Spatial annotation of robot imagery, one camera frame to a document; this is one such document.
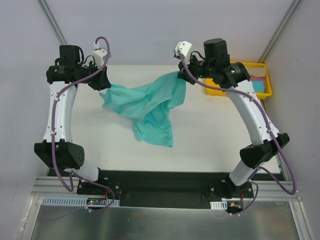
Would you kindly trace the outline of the teal green t shirt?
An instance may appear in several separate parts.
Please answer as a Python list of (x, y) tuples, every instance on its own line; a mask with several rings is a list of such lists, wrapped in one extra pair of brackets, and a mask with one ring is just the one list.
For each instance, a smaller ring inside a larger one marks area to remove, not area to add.
[(113, 84), (99, 95), (104, 109), (132, 121), (138, 141), (164, 147), (174, 145), (170, 110), (182, 105), (186, 97), (186, 81), (176, 71), (134, 88)]

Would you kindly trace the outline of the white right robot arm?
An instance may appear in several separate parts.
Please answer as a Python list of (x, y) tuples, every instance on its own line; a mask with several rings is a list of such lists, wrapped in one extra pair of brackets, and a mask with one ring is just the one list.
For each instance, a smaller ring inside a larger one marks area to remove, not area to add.
[(200, 78), (212, 79), (235, 105), (247, 128), (251, 144), (240, 150), (240, 162), (225, 184), (226, 194), (234, 198), (242, 193), (243, 184), (255, 170), (278, 154), (290, 138), (287, 133), (280, 133), (267, 116), (244, 64), (230, 61), (226, 41), (214, 38), (203, 46), (205, 56), (197, 58), (190, 42), (179, 41), (174, 57), (180, 59), (180, 78), (191, 84)]

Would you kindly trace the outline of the yellow plastic bin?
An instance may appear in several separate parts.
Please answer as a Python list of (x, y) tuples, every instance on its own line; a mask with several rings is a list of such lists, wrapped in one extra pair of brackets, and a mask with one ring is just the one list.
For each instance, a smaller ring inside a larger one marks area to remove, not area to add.
[[(241, 61), (250, 75), (250, 80), (253, 84), (254, 91), (260, 100), (263, 100), (272, 95), (272, 88), (267, 65), (264, 63), (245, 62)], [(208, 86), (220, 88), (212, 79), (205, 78), (204, 83)], [(205, 93), (210, 96), (226, 97), (227, 94), (221, 90), (205, 88)]]

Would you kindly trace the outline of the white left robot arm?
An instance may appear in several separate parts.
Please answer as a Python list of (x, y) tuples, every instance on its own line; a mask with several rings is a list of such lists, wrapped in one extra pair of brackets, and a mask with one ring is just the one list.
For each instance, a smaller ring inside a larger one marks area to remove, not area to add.
[(50, 91), (48, 121), (42, 142), (34, 144), (34, 152), (47, 167), (90, 180), (89, 190), (99, 195), (105, 191), (106, 183), (99, 178), (99, 169), (85, 159), (84, 148), (73, 142), (71, 131), (79, 85), (87, 84), (95, 91), (111, 87), (105, 65), (107, 49), (94, 43), (91, 57), (88, 61), (77, 45), (59, 47), (59, 58), (46, 71)]

